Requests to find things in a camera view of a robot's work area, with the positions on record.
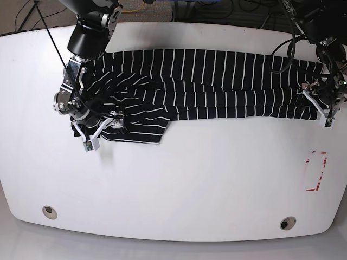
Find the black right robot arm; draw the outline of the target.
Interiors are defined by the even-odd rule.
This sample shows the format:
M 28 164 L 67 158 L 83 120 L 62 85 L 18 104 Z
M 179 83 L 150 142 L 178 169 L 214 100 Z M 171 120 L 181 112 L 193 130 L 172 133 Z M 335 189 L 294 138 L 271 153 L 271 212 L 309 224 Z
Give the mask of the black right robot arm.
M 98 137 L 108 126 L 124 130 L 124 115 L 101 110 L 102 100 L 87 95 L 86 82 L 92 62 L 101 58 L 114 33 L 123 7 L 118 1 L 62 1 L 76 14 L 75 29 L 68 42 L 73 54 L 64 64 L 63 83 L 54 96 L 54 109 L 69 115 L 73 129 L 82 137 L 86 151 L 100 147 Z

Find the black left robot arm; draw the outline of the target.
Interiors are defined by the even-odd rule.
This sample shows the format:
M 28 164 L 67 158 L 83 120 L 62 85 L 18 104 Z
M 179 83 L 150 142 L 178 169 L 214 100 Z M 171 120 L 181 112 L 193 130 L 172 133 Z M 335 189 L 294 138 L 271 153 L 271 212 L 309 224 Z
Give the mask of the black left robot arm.
M 301 32 L 288 47 L 293 58 L 295 45 L 306 39 L 316 46 L 317 59 L 328 74 L 312 73 L 313 82 L 302 83 L 301 94 L 317 109 L 324 127 L 331 127 L 336 113 L 346 102 L 346 1 L 280 1 L 290 26 Z

